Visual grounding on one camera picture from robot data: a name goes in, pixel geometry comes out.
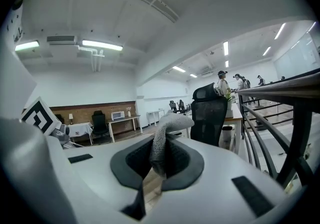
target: microwave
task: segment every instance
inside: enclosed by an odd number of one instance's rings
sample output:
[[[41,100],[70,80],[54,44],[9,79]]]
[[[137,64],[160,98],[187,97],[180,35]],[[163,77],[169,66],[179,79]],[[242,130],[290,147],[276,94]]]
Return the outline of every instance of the microwave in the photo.
[[[117,119],[121,119],[125,117],[125,113],[124,111],[120,111],[120,112],[112,112],[111,113],[111,119],[112,121],[117,120]]]

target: white ceiling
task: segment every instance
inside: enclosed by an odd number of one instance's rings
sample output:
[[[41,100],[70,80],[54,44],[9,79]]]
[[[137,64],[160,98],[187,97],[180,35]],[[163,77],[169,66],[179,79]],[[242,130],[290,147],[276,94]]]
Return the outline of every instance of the white ceiling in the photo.
[[[18,52],[25,64],[88,62],[68,53],[70,47],[49,46],[47,36],[77,36],[78,44],[89,39],[123,46],[121,52],[104,50],[103,64],[135,67],[149,46],[167,26],[198,0],[24,0],[23,38],[38,40],[40,47]]]
[[[264,27],[235,38],[230,38],[228,40],[229,55],[224,55],[223,42],[221,42],[188,58],[178,66],[187,71],[183,74],[186,80],[190,80],[192,79],[189,77],[190,73],[200,76],[210,71],[234,69],[249,63],[270,60],[278,49],[287,43],[288,38],[291,37],[291,34],[295,32],[297,27],[300,24],[304,24],[304,22],[286,23],[277,40],[275,40],[275,36],[282,24]],[[271,47],[270,50],[263,56],[268,47]],[[226,68],[227,60],[229,60],[229,68]],[[174,74],[174,76],[176,76],[177,72],[181,74],[173,69],[170,69],[169,72]]]

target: wooden wall panel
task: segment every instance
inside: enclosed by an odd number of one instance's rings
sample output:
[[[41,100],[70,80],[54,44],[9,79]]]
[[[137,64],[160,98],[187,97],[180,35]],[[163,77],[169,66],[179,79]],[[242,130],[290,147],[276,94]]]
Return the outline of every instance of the wooden wall panel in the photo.
[[[124,111],[127,116],[127,107],[131,107],[131,115],[136,113],[136,102],[119,102],[119,103],[107,103],[107,104],[94,104],[94,105],[78,105],[78,106],[58,106],[50,107],[54,114],[60,114],[64,118],[65,124],[69,125],[69,114],[73,115],[73,123],[90,122],[93,125],[92,115],[94,111],[101,110],[105,114],[106,119],[111,119],[112,112]],[[132,120],[123,121],[112,124],[112,131],[114,134],[124,133],[134,130]]]

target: gray cloth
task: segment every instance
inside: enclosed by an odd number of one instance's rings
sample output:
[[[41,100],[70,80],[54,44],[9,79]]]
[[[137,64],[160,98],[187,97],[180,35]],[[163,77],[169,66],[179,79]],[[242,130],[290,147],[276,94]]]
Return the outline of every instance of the gray cloth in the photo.
[[[150,164],[157,174],[162,177],[165,177],[165,144],[166,139],[165,135],[168,132],[183,130],[189,127],[194,126],[194,121],[189,117],[182,114],[174,114],[172,110],[169,110],[159,120],[159,126],[153,140],[153,145],[150,154]]]

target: air conditioning vent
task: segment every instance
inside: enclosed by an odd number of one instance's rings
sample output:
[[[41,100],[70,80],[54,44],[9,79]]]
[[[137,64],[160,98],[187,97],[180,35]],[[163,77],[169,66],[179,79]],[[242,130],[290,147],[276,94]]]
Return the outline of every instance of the air conditioning vent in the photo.
[[[77,43],[76,36],[49,36],[46,41],[50,45],[75,45]]]

